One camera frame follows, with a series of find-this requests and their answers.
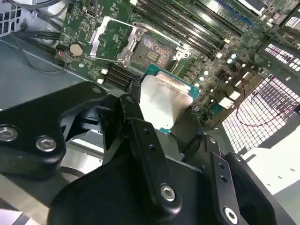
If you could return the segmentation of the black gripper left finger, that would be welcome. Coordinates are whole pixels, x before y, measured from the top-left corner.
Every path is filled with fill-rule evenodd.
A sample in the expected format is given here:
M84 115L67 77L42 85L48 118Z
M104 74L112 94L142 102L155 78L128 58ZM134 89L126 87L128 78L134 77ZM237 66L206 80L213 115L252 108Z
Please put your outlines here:
M137 103L128 94L115 97L82 82L6 109L0 113L0 170L26 178L55 174L66 154L66 142L97 129L103 133L108 163L120 146L121 101Z

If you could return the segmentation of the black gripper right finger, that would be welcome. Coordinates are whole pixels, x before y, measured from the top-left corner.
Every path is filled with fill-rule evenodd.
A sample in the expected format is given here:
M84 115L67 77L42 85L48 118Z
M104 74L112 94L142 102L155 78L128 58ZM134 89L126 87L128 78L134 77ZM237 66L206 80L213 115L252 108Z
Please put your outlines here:
M292 225L288 215L239 155L223 154L187 109L171 128L182 162L199 169L184 192L194 207L189 220L200 225Z

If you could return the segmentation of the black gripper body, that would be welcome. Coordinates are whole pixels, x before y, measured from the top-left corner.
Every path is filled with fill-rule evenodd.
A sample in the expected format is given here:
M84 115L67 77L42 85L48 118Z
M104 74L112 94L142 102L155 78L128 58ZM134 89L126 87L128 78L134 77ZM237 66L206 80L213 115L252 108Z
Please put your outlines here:
M121 101L124 139L111 160L66 186L52 225L217 225L204 174L168 159L139 105Z

